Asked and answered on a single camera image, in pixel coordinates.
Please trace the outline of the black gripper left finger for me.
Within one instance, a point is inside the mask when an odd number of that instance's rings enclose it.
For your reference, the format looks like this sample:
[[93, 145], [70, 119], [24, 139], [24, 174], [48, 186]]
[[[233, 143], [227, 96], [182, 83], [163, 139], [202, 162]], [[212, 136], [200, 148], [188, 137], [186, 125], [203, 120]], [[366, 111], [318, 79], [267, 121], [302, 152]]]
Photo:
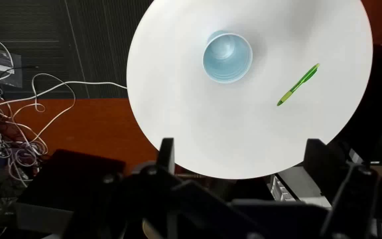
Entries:
[[158, 153], [156, 165], [166, 172], [172, 173], [175, 170], [174, 157], [174, 140], [163, 139]]

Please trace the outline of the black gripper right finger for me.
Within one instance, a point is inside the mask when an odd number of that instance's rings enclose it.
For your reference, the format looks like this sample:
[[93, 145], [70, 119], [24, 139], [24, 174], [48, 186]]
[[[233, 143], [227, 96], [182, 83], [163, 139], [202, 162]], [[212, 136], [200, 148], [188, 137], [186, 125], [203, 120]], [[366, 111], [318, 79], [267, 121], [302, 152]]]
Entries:
[[304, 168], [309, 174], [326, 173], [330, 166], [332, 152], [320, 140], [309, 139], [304, 156]]

